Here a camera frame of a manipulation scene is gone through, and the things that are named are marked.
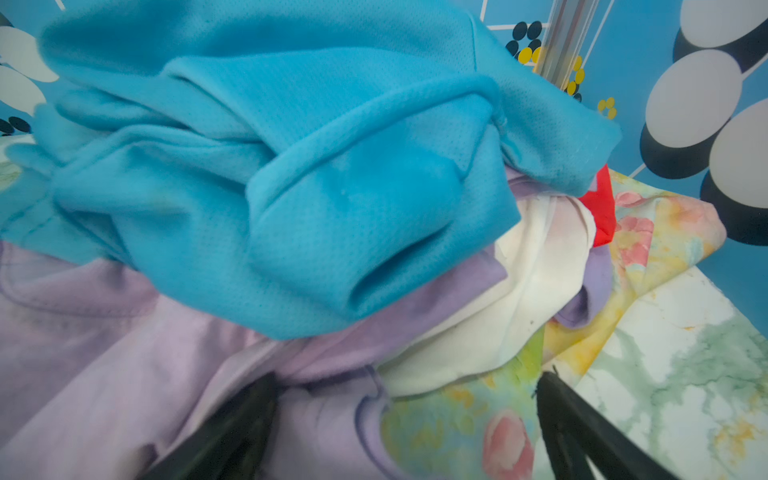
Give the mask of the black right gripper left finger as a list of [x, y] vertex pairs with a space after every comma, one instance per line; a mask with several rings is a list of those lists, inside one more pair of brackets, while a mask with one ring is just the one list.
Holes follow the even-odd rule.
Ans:
[[278, 393], [273, 374], [250, 383], [142, 478], [254, 479], [269, 442]]

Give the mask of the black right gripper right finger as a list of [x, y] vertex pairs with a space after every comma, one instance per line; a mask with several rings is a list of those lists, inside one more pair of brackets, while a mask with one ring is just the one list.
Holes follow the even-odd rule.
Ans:
[[554, 372], [538, 380], [536, 402], [542, 437], [557, 480], [674, 480]]

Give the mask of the white cloth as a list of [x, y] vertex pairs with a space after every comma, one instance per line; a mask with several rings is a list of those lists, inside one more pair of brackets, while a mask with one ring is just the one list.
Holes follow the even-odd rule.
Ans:
[[518, 206], [520, 222], [494, 244], [506, 278], [378, 366], [391, 396], [502, 366], [580, 292], [596, 234], [591, 213], [567, 196], [532, 196]]

